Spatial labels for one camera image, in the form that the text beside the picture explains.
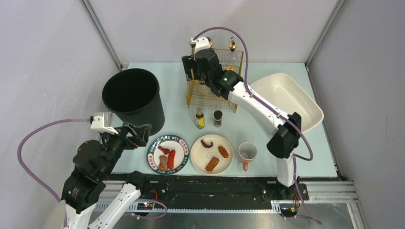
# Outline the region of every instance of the bottle label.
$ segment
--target bottle label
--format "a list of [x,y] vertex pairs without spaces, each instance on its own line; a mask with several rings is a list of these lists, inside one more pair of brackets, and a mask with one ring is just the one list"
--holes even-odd
[[195,118],[195,123],[197,124],[198,128],[203,128],[205,126],[204,118]]

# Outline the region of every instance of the yellow bottle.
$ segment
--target yellow bottle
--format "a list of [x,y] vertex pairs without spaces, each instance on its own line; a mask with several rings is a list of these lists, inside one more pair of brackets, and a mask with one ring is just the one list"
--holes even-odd
[[204,128],[204,114],[201,107],[197,108],[197,113],[195,114],[195,124],[199,129]]

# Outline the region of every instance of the light blue tabletop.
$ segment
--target light blue tabletop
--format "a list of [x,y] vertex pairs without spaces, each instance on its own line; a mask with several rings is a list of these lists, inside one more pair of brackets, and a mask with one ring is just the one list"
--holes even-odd
[[[217,108],[203,107],[205,127],[195,126],[196,106],[187,108],[186,78],[181,62],[175,63],[130,63],[128,68],[143,68],[157,77],[160,84],[160,97],[165,113],[165,124],[155,135],[149,137],[151,143],[155,138],[174,134],[182,137],[189,147],[201,136],[208,134],[221,135],[226,138],[233,148],[234,160],[231,166],[221,176],[264,177],[277,176],[276,160],[269,153],[266,144],[270,138],[247,111],[240,106],[234,114],[231,110],[221,109],[223,112],[222,126],[213,125],[213,112]],[[286,73],[293,78],[312,98],[314,94],[309,82],[307,71],[303,63],[250,63],[248,81],[252,83],[273,73]],[[114,116],[112,126],[121,126],[121,120]],[[310,162],[297,159],[298,175],[301,177],[336,177],[336,170],[332,155],[322,125],[318,125],[305,133],[314,152],[314,159]],[[247,172],[243,171],[242,163],[237,160],[237,149],[243,142],[250,142],[257,147],[258,153],[249,165]],[[125,150],[113,172],[130,173],[135,170],[146,174],[154,174],[147,164],[145,148]],[[297,153],[308,156],[308,149],[300,139]],[[199,172],[189,160],[186,166],[176,175],[204,175]]]

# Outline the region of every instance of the white basin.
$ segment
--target white basin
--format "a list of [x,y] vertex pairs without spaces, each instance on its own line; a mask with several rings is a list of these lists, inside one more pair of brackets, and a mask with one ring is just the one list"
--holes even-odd
[[316,102],[287,74],[276,73],[254,81],[250,86],[281,110],[301,115],[303,133],[323,120],[323,111]]

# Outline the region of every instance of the mug handle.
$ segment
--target mug handle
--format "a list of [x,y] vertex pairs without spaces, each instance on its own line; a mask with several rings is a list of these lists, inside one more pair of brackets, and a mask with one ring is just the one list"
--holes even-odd
[[245,161],[245,162],[243,163],[243,171],[246,172],[248,166],[249,166],[249,162]]

